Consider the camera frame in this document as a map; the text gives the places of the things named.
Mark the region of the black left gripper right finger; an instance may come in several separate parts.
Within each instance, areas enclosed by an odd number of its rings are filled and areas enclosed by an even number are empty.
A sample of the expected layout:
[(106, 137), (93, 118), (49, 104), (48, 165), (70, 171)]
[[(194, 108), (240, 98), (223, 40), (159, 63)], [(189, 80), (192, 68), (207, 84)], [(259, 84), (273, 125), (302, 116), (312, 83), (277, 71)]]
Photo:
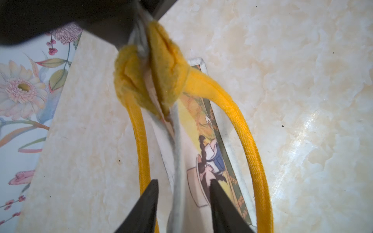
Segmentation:
[(215, 233), (254, 233), (232, 204), (217, 180), (211, 182), (210, 204)]

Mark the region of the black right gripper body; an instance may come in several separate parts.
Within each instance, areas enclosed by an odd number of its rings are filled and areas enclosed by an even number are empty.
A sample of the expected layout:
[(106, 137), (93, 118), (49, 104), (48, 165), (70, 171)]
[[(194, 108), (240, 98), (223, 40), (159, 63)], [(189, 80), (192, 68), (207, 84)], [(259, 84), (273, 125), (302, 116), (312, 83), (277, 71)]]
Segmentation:
[(1, 45), (24, 43), (48, 31), (78, 26), (121, 48), (141, 11), (161, 19), (175, 1), (1, 1)]

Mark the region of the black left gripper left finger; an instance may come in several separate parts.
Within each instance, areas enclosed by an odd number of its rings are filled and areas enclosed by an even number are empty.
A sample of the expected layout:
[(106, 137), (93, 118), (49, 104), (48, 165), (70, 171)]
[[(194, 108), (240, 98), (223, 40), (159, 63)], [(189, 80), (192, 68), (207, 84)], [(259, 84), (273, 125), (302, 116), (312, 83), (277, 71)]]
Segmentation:
[(139, 200), (115, 233), (154, 233), (158, 204), (158, 180), (151, 180)]

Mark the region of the white canvas pouch yellow handles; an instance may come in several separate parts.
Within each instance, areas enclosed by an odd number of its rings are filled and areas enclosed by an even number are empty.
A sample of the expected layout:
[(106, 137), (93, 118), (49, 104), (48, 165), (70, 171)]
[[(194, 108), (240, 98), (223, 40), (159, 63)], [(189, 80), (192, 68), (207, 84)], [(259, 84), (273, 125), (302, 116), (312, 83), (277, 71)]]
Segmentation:
[[(151, 182), (149, 149), (142, 116), (151, 116), (172, 187), (169, 233), (214, 233), (211, 182), (217, 180), (254, 233), (272, 233), (274, 218), (267, 179), (249, 127), (229, 94), (203, 67), (188, 62), (155, 20), (139, 19), (115, 61), (114, 87), (134, 130), (141, 195)], [(232, 149), (224, 142), (212, 106), (230, 119), (251, 173), (254, 208)]]

